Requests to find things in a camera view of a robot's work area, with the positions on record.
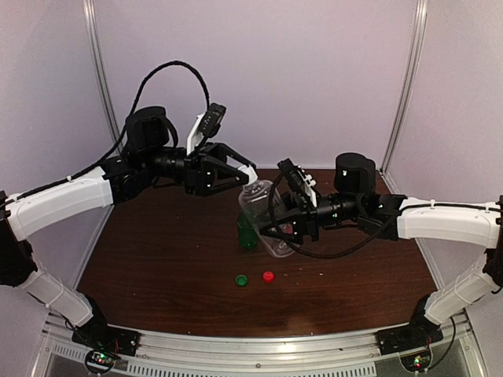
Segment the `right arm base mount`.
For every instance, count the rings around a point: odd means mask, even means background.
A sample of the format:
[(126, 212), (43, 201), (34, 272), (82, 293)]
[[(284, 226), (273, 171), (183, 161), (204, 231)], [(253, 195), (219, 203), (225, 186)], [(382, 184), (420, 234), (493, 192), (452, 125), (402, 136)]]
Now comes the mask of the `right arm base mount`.
[(382, 356), (427, 348), (433, 342), (442, 340), (443, 333), (440, 328), (426, 331), (410, 324), (380, 330), (376, 333), (377, 345)]

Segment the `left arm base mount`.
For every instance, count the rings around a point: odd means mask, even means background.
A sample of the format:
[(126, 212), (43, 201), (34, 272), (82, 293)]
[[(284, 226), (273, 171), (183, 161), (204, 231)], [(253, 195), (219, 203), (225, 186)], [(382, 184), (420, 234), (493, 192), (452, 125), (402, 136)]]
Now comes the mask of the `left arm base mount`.
[(110, 355), (134, 357), (139, 346), (140, 333), (137, 331), (110, 327), (104, 340), (92, 340), (80, 329), (72, 334), (72, 341)]

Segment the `clear bottle white cap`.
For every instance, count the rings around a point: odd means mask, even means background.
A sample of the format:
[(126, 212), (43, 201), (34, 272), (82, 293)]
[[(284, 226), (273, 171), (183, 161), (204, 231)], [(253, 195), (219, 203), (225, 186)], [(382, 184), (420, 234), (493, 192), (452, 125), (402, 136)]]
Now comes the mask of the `clear bottle white cap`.
[(242, 188), (238, 202), (268, 253), (275, 258), (286, 258), (294, 253), (286, 242), (260, 233), (260, 229), (271, 224), (268, 198), (272, 184), (269, 180), (255, 179)]

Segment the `green bottle cap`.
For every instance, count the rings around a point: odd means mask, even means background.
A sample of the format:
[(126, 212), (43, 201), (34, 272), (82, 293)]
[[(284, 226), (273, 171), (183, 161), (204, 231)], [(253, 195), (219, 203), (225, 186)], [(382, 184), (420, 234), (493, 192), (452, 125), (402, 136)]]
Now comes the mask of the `green bottle cap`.
[(245, 276), (245, 275), (238, 275), (236, 276), (235, 278), (235, 284), (238, 286), (238, 287), (245, 287), (248, 285), (248, 277)]

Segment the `green plastic bottle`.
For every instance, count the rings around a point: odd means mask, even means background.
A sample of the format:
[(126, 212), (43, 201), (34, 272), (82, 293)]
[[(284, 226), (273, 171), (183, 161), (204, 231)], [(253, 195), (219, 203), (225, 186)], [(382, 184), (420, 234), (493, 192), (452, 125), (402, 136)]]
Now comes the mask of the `green plastic bottle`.
[(259, 244), (253, 225), (243, 212), (237, 218), (237, 237), (240, 246), (247, 251), (255, 249)]

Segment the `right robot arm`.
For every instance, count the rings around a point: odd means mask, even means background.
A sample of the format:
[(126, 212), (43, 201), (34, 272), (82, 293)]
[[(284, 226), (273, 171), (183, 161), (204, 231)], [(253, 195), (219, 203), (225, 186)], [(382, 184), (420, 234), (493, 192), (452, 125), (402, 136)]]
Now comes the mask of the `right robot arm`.
[(315, 189), (314, 179), (290, 159), (279, 162), (280, 173), (273, 185), (286, 180), (290, 193), (281, 197), (286, 211), (280, 213), (270, 194), (266, 215), (259, 231), (286, 242), (294, 251), (303, 238), (319, 239), (320, 229), (341, 229), (352, 225), (367, 238), (346, 251), (324, 254), (325, 259), (342, 258), (360, 250), (374, 239), (435, 239), (470, 243), (484, 247), (484, 254), (453, 281), (422, 298), (410, 324), (403, 329), (408, 346), (420, 346), (433, 328), (484, 295), (502, 289), (502, 202), (445, 203), (399, 194), (376, 192), (375, 163), (355, 152), (335, 159), (335, 192), (326, 196)]

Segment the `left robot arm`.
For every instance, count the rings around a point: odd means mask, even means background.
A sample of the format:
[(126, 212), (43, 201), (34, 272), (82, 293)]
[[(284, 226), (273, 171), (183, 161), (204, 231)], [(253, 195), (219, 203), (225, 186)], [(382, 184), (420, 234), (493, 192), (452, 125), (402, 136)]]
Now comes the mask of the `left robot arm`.
[(255, 164), (223, 143), (211, 143), (225, 107), (211, 104), (198, 115), (184, 147), (160, 106), (142, 108), (125, 123), (127, 143), (119, 156), (99, 162), (78, 178), (30, 192), (1, 195), (1, 284), (19, 287), (43, 305), (82, 328), (97, 349), (108, 347), (112, 329), (89, 298), (39, 268), (28, 237), (50, 225), (89, 210), (138, 197), (168, 178), (194, 196), (211, 196), (244, 186), (257, 178)]

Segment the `red bottle cap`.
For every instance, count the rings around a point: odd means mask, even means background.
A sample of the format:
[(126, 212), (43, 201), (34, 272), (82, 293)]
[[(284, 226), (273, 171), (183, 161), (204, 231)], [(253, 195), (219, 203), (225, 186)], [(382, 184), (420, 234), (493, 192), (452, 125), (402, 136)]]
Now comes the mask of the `red bottle cap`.
[(272, 283), (275, 279), (275, 275), (271, 271), (265, 271), (263, 273), (263, 281), (266, 283)]

